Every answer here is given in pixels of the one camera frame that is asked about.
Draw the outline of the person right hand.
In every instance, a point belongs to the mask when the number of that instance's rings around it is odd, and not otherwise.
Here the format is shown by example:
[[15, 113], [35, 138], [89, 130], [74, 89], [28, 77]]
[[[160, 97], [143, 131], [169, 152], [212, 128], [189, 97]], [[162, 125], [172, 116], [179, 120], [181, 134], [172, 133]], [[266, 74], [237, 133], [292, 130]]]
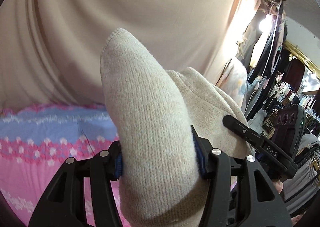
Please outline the person right hand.
[[281, 191], [283, 190], [283, 182], [281, 182], [279, 179], [273, 179], [272, 184], [276, 188], [277, 192], [280, 194]]

